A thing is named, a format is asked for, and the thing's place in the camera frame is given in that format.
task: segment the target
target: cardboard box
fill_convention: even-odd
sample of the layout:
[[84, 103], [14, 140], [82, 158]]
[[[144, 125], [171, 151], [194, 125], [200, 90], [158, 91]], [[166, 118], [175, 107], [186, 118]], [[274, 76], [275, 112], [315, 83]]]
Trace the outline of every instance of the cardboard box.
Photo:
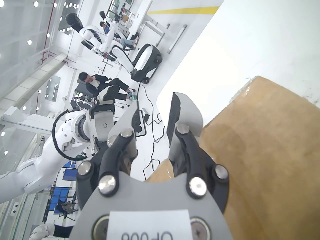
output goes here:
[[[320, 239], [319, 135], [320, 109], [261, 77], [203, 129], [200, 146], [230, 173], [234, 240]], [[147, 182], [171, 178], [166, 160]]]
[[125, 15], [122, 19], [123, 23], [126, 23], [129, 20], [129, 16]]

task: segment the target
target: white ceiling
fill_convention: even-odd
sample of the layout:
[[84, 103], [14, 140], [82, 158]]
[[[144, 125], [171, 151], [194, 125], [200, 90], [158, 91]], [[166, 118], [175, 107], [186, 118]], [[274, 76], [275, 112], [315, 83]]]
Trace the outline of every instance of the white ceiling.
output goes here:
[[[0, 98], [42, 62], [54, 0], [4, 0], [0, 8]], [[49, 33], [58, 8], [54, 8]]]

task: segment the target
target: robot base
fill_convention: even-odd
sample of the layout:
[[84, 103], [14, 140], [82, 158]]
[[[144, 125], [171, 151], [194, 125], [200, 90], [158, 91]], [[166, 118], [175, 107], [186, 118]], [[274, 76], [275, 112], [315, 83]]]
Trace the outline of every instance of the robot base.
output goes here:
[[110, 60], [118, 60], [131, 74], [131, 79], [144, 84], [149, 83], [150, 79], [162, 62], [160, 51], [153, 45], [145, 44], [131, 61], [122, 48], [115, 45], [109, 53]]

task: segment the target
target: white table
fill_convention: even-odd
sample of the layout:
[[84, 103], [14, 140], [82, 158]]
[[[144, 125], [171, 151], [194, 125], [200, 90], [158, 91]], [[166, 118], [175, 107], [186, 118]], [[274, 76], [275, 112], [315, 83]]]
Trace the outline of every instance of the white table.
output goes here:
[[168, 33], [167, 28], [160, 25], [156, 20], [154, 20], [149, 15], [147, 15], [151, 4], [152, 4], [152, 0], [143, 0], [142, 1], [139, 9], [137, 10], [137, 13], [135, 14], [135, 19], [133, 20], [132, 26], [129, 28], [128, 39], [130, 39], [131, 36], [135, 35], [139, 31], [141, 25], [146, 22], [151, 22], [153, 25], [155, 25], [157, 28], [159, 28], [161, 30], [161, 31], [159, 31], [149, 24], [146, 25], [151, 30], [156, 32], [158, 35], [161, 36], [161, 35], [163, 35], [163, 33]]
[[255, 76], [316, 103], [320, 98], [317, 1], [225, 0], [157, 99], [165, 126], [173, 92], [188, 95], [206, 125]]

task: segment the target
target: yellow line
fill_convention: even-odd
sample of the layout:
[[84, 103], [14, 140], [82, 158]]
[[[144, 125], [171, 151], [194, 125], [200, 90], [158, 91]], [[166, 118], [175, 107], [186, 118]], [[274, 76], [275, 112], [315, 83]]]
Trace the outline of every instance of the yellow line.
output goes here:
[[148, 15], [214, 15], [219, 7], [182, 8], [148, 12]]

